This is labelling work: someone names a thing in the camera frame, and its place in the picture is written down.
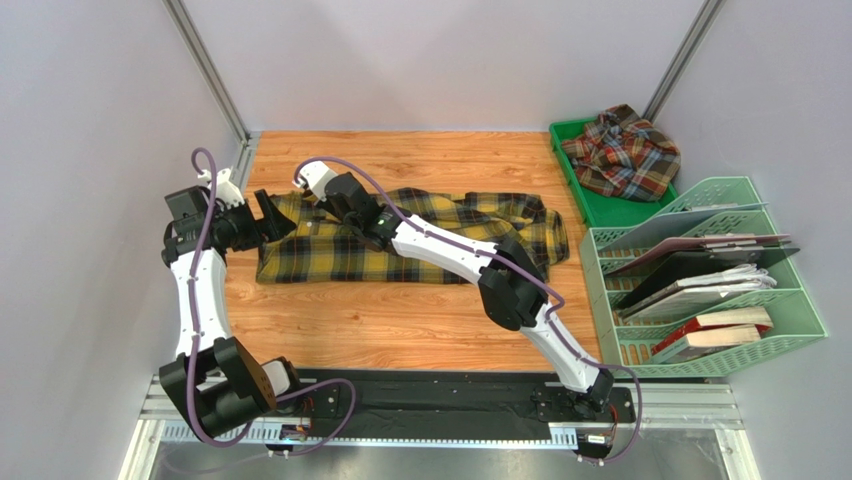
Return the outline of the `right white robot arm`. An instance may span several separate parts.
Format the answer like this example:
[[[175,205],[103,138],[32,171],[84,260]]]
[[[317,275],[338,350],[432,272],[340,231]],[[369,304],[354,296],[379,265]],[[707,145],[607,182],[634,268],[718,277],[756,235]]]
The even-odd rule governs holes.
[[[539,350],[569,390],[578,415],[590,419],[609,412],[612,373],[561,322],[543,277],[518,242],[478,241],[440,229],[391,203],[380,204],[350,173],[330,173],[313,191],[368,249],[427,262],[476,285],[487,317],[521,332]]]

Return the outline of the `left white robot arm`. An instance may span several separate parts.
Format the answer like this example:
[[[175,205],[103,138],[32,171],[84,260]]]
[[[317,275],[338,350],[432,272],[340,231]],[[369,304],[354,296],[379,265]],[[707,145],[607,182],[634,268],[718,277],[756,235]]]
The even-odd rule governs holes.
[[[180,327],[176,358],[160,368],[159,378],[202,441],[276,410],[280,396],[301,386],[290,361],[261,364],[232,334],[225,298],[227,252],[280,240],[295,225],[264,190],[255,193],[261,218],[246,201],[210,194],[194,186],[166,196],[172,219],[161,252],[178,287]]]

